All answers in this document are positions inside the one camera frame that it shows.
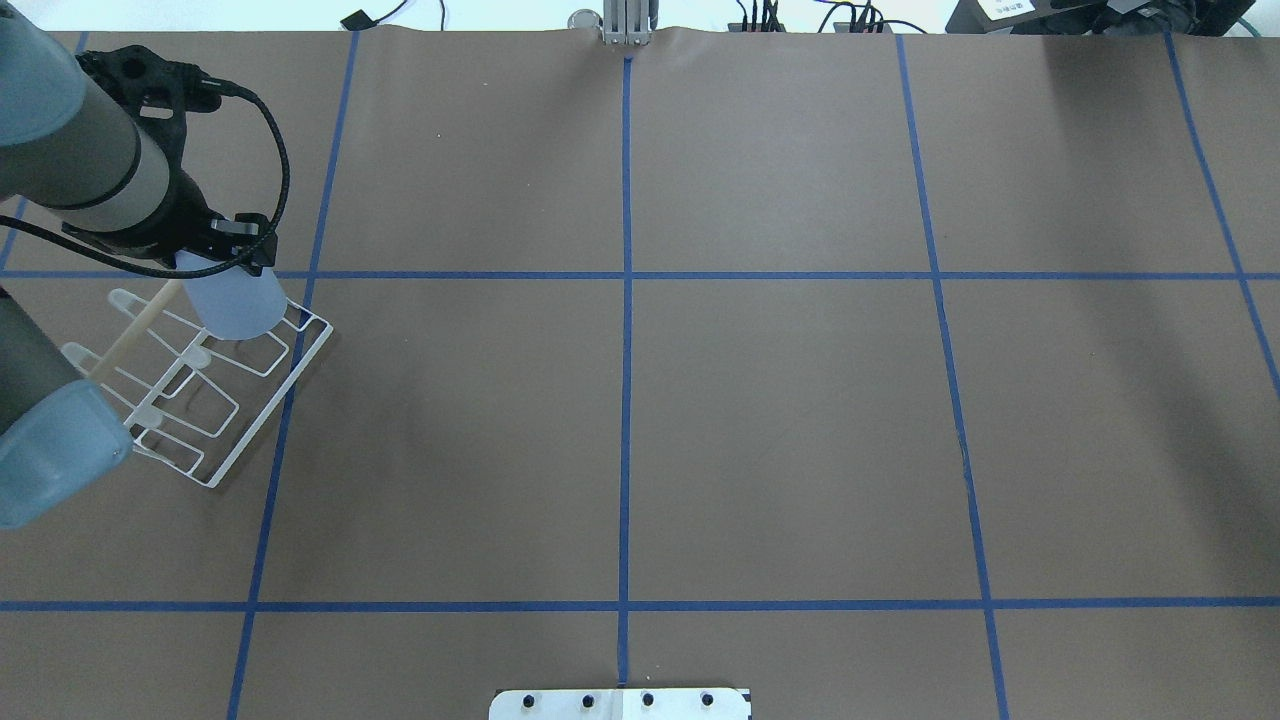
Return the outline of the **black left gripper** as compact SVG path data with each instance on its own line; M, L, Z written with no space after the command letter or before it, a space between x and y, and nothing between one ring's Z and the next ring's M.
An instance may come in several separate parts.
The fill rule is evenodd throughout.
M257 275L274 268L278 234L273 219L242 213L247 232L221 228L224 218L205 201L184 172L169 181L160 204L142 220L123 229L92 231L88 222L63 222L73 240L102 254L100 260L140 275L214 275L242 266Z

